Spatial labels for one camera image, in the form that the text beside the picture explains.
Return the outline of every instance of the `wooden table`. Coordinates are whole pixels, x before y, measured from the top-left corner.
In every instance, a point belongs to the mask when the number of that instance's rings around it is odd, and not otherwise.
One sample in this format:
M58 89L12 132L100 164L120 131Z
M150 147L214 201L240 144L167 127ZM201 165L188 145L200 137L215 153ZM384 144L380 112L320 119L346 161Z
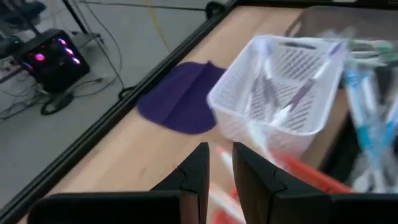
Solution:
M254 35L283 35L301 12L301 9L237 7L182 62L211 60L226 68ZM347 112L345 93L340 90L326 128L303 155L307 164L320 165ZM219 145L231 150L232 142L225 139L217 127L203 134L182 134L145 120L133 109L50 193L148 190L203 141L210 144L211 181L229 190L233 181L212 149ZM209 201L209 217L215 208Z

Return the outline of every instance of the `white plastic basket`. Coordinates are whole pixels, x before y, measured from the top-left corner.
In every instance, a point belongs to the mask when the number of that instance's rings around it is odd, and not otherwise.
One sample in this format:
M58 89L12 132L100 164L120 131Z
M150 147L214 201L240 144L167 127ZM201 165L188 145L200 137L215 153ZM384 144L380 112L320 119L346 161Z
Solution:
M282 45L283 42L310 44L316 49L288 47ZM330 66L333 69L327 70L288 119L275 127L270 126L269 121L264 118L270 111L262 110L249 115L244 112L249 94L252 94L253 81L258 74L258 57L265 58L258 51L261 46L264 47L264 43L272 43L272 81L281 106L285 106L297 90L318 71L328 51L335 44L321 39L255 36L209 92L208 104L226 138L245 143L249 139L247 123L255 121L261 134L266 135L271 149L301 154L309 147L316 133L325 126L343 71L345 54L342 52L333 57ZM262 105L267 103L264 100L266 97L260 92L262 91L254 94L256 103L252 107L263 108ZM258 111L258 108L252 108L252 111Z

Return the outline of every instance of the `concrete floor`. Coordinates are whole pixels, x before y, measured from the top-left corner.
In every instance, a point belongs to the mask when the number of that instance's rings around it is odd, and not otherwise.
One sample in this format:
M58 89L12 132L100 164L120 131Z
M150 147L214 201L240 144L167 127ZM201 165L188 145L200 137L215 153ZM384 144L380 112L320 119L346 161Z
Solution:
M65 30L78 30L78 26L64 10L62 3L54 2L58 3L53 5L53 10L48 9L42 14L44 20L37 28L45 30L56 26ZM108 2L143 4L144 0L108 0ZM207 0L152 0L151 2L154 5L204 8ZM79 7L94 32L99 32L103 36L109 56L118 66L119 58L115 44L95 21L86 6L80 3ZM135 85L168 55L146 8L99 4L90 4L90 7L114 35L121 48L123 55L121 77L126 86ZM172 49L205 21L205 13L198 11L155 9L155 13ZM114 72L95 42L87 45L81 52L92 69L92 72L81 81L105 77L108 82L114 78ZM0 89L17 93L29 86L29 82L32 80L24 83L10 80L0 85ZM104 84L82 88L77 94L90 93L100 89ZM70 106L57 114L41 116L40 107L36 106L1 123L0 208L108 110L117 101L120 89L121 84L114 82L96 95L75 99ZM0 93L0 110L7 108L13 100L14 97Z

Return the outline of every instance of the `purple towel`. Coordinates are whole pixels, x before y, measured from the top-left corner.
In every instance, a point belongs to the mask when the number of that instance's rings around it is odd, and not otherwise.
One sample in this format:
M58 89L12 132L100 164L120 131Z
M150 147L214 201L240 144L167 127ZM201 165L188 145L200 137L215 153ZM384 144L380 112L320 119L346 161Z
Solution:
M183 63L137 104L146 119L174 131L204 133L216 125L206 97L224 69L211 62Z

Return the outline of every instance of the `yellow wire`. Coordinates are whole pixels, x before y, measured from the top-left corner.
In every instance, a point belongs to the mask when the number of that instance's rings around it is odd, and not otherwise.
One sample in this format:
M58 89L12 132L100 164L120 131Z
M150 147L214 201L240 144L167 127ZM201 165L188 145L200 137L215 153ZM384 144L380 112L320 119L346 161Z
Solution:
M149 0L145 0L145 5L146 5L147 8L148 8L149 14L150 14L150 16L151 16L151 18L152 18L152 21L154 22L154 25L155 25L155 28L156 28L157 32L158 32L159 35L160 35L160 38L161 38L162 41L163 41L163 44L166 46L167 51L169 51L169 53L170 53L170 52L171 52L170 47L169 47L169 45L167 44L166 38L164 37L162 30L160 29L159 23L157 22L157 19L156 19L155 11L154 11L154 9L150 6Z

